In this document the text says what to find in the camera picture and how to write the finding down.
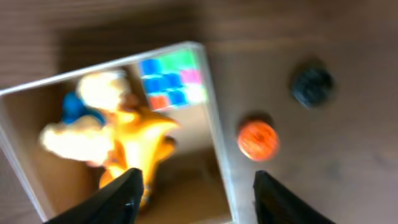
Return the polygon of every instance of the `round black object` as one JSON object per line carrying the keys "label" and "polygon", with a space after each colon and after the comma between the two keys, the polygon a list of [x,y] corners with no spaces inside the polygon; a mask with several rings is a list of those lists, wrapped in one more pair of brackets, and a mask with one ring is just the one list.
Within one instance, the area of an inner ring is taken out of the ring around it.
{"label": "round black object", "polygon": [[329,99],[333,89],[333,79],[324,68],[307,68],[293,81],[293,95],[301,104],[312,108]]}

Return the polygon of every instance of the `open box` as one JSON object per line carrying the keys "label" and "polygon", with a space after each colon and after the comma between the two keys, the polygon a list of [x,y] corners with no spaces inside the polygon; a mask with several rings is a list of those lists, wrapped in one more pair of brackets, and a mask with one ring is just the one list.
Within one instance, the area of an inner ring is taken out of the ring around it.
{"label": "open box", "polygon": [[196,55],[206,93],[204,101],[165,110],[180,129],[170,133],[178,142],[174,155],[162,162],[149,209],[136,223],[226,223],[234,217],[229,164],[225,156],[216,103],[205,54],[200,44],[184,42],[102,63],[0,92],[1,147],[43,221],[78,205],[98,189],[101,170],[59,158],[38,142],[40,131],[61,117],[62,100],[88,73],[123,68],[132,92],[143,104],[150,100],[138,63],[168,52],[188,49]]}

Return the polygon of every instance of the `wooden table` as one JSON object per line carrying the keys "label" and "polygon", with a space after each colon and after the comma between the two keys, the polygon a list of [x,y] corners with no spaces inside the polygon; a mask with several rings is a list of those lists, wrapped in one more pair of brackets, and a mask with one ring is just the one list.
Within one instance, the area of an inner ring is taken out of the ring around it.
{"label": "wooden table", "polygon": [[[1,6],[2,86],[182,40],[204,43],[240,223],[256,222],[252,182],[259,169],[337,223],[398,219],[398,2],[1,0]],[[294,67],[312,56],[326,63],[338,89],[333,101],[307,110],[287,85]],[[272,116],[282,143],[269,162],[250,161],[236,145],[240,119],[257,110]]]}

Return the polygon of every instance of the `round orange object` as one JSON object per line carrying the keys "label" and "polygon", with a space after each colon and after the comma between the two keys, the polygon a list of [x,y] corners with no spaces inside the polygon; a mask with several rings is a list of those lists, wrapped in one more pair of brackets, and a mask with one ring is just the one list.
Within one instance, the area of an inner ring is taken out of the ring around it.
{"label": "round orange object", "polygon": [[245,124],[238,136],[238,145],[245,156],[254,161],[272,159],[279,148],[275,130],[263,121]]}

